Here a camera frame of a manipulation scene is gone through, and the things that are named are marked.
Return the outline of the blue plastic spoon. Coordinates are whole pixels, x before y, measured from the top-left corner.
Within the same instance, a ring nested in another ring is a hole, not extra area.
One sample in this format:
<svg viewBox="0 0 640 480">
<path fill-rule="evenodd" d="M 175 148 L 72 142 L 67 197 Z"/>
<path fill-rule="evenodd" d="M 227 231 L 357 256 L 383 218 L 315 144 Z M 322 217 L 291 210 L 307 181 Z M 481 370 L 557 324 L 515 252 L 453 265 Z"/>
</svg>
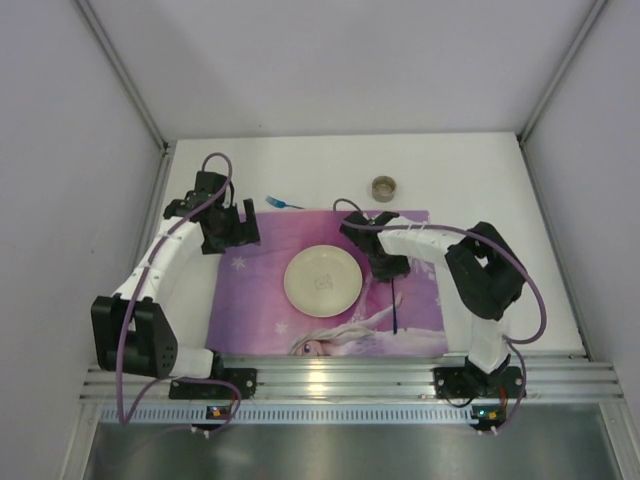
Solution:
<svg viewBox="0 0 640 480">
<path fill-rule="evenodd" d="M 392 332 L 393 335 L 398 333 L 398 320 L 397 320 L 397 300 L 399 297 L 396 294 L 395 280 L 391 279 L 391 294 L 392 294 Z"/>
</svg>

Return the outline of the blue plastic fork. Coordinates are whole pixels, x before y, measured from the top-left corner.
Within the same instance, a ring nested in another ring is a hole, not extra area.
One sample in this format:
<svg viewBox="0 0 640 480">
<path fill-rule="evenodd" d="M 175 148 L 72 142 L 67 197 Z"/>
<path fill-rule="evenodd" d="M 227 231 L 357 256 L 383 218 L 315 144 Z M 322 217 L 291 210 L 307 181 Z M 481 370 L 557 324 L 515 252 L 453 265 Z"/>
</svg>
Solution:
<svg viewBox="0 0 640 480">
<path fill-rule="evenodd" d="M 304 210 L 304 207 L 295 205 L 295 204 L 291 204 L 291 203 L 287 203 L 286 201 L 277 199 L 273 196 L 269 196 L 267 195 L 265 197 L 265 201 L 272 207 L 277 208 L 277 209 L 296 209 L 296 210 Z"/>
</svg>

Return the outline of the cream round plate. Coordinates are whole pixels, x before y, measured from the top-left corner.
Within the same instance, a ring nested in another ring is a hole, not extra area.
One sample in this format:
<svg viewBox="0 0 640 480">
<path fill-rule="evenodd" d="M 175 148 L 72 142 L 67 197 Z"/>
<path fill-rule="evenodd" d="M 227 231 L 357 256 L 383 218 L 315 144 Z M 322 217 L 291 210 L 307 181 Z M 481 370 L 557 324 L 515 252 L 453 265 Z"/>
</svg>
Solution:
<svg viewBox="0 0 640 480">
<path fill-rule="evenodd" d="M 347 251 L 316 245 L 302 250 L 287 265 L 283 288 L 289 303 L 315 318 L 330 318 L 346 312 L 358 300 L 363 273 Z"/>
</svg>

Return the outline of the purple pink printed cloth mat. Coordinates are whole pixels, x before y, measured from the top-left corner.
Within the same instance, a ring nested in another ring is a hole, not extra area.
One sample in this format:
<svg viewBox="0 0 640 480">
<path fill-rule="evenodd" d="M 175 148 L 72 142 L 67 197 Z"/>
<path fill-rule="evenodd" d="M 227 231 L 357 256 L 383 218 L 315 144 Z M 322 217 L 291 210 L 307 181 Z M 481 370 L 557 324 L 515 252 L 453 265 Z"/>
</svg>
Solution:
<svg viewBox="0 0 640 480">
<path fill-rule="evenodd" d="M 436 269 L 413 261 L 395 280 L 398 333 L 392 332 L 390 283 L 376 281 L 364 253 L 339 231 L 328 210 L 265 212 L 261 241 L 222 255 L 205 344 L 232 355 L 440 356 L 448 352 Z M 346 312 L 315 318 L 296 310 L 283 288 L 294 256 L 316 245 L 350 253 L 363 273 L 358 300 Z"/>
</svg>

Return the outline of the small beige cup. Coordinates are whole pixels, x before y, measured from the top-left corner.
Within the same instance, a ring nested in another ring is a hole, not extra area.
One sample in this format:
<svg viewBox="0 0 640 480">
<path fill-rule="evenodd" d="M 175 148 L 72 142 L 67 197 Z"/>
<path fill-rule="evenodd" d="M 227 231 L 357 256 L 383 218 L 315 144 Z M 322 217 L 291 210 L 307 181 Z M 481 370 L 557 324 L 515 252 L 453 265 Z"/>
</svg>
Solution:
<svg viewBox="0 0 640 480">
<path fill-rule="evenodd" d="M 380 175 L 371 181 L 371 196 L 380 203 L 391 202 L 397 191 L 397 182 L 387 175 Z"/>
</svg>

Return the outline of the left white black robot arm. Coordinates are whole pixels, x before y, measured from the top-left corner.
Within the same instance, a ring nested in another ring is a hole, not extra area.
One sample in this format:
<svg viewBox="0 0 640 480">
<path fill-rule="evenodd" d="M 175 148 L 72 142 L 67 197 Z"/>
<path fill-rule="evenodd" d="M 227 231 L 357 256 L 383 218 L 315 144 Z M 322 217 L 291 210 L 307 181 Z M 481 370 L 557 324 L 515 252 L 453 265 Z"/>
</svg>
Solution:
<svg viewBox="0 0 640 480">
<path fill-rule="evenodd" d="M 234 193 L 228 177 L 198 172 L 194 188 L 165 208 L 128 279 L 94 300 L 90 317 L 101 369 L 159 379 L 209 379 L 223 371 L 218 353 L 180 345 L 163 304 L 190 260 L 259 243 L 254 203 L 237 205 Z"/>
</svg>

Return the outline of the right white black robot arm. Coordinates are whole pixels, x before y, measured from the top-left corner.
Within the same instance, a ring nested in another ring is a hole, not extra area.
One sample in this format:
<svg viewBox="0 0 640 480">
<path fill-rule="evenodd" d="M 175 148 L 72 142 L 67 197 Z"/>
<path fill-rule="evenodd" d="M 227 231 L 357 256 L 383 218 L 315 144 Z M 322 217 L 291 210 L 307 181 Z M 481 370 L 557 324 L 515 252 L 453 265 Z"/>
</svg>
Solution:
<svg viewBox="0 0 640 480">
<path fill-rule="evenodd" d="M 412 222 L 385 211 L 371 219 L 353 211 L 340 232 L 367 257 L 373 277 L 392 283 L 407 276 L 413 261 L 444 262 L 463 305 L 471 314 L 471 344 L 457 378 L 446 381 L 440 396 L 497 395 L 510 360 L 502 319 L 521 296 L 525 278 L 506 259 L 512 251 L 497 230 L 480 222 L 457 240 L 448 231 Z"/>
</svg>

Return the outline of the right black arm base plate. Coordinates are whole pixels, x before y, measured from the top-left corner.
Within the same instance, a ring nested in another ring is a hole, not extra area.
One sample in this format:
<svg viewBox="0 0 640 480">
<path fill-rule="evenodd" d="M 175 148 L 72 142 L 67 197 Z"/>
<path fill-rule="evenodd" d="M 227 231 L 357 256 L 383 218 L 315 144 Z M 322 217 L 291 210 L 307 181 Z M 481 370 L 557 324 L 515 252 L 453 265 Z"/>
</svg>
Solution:
<svg viewBox="0 0 640 480">
<path fill-rule="evenodd" d="M 498 374 L 471 367 L 438 367 L 433 370 L 435 396 L 441 400 L 516 399 L 525 382 L 519 367 Z"/>
</svg>

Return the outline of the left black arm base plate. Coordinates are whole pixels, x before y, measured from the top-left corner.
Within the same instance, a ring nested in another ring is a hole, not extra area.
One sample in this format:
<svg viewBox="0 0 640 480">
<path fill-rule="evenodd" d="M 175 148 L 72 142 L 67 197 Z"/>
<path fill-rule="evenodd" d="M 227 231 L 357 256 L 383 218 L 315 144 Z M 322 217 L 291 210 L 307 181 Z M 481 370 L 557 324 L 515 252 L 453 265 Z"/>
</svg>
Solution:
<svg viewBox="0 0 640 480">
<path fill-rule="evenodd" d="M 168 396 L 171 400 L 245 400 L 255 394 L 257 374 L 254 368 L 226 368 L 219 380 L 175 379 Z"/>
</svg>

